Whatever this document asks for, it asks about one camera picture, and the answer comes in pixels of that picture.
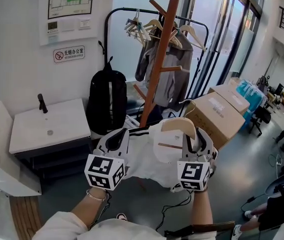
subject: faucet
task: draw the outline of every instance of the faucet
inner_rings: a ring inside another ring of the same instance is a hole
[[[40,93],[38,94],[38,100],[40,102],[40,110],[43,110],[43,113],[46,114],[48,112],[43,95]]]

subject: black backpack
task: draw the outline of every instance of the black backpack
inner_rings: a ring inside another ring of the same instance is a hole
[[[88,125],[99,135],[123,127],[126,118],[126,78],[112,70],[111,60],[93,76],[86,109]]]

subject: sneaker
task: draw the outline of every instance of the sneaker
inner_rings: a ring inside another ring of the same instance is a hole
[[[126,218],[125,214],[123,214],[123,213],[117,214],[116,219],[127,221],[127,218]]]
[[[236,225],[231,240],[238,240],[238,238],[242,235],[242,232],[240,231],[241,225]]]
[[[251,215],[251,211],[250,210],[247,210],[247,211],[243,212],[242,213],[242,217],[247,222],[250,221],[253,218],[256,218],[255,215]]]

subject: white sink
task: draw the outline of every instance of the white sink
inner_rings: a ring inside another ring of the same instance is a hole
[[[49,105],[47,110],[46,114],[34,109],[15,116],[11,154],[91,136],[81,99]]]

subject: gray jacket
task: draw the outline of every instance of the gray jacket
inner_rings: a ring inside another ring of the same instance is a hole
[[[184,34],[180,33],[176,37],[181,42],[182,48],[169,44],[166,50],[163,67],[182,66],[182,68],[187,71],[161,73],[154,102],[162,107],[170,107],[178,111],[181,107],[179,102],[184,100],[188,87],[193,47]],[[159,40],[157,39],[152,39],[152,41],[147,43],[146,47],[141,51],[136,69],[136,80],[141,82],[145,77],[147,87],[150,82],[158,45]]]

